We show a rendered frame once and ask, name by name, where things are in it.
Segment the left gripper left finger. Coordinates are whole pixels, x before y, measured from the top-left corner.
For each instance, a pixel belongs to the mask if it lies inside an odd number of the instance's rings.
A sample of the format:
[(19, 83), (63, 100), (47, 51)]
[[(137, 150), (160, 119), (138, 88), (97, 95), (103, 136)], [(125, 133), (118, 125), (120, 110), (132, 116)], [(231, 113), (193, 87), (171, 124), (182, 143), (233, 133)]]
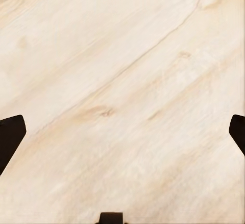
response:
[(26, 133), (22, 115), (0, 120), (0, 176)]

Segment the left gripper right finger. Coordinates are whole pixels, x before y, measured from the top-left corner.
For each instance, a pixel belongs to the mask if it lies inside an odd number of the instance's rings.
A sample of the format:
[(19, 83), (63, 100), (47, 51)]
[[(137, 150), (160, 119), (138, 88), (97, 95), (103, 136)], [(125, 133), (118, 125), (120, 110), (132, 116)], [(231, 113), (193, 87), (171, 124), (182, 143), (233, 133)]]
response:
[(245, 117), (233, 115), (229, 127), (229, 133), (245, 155)]

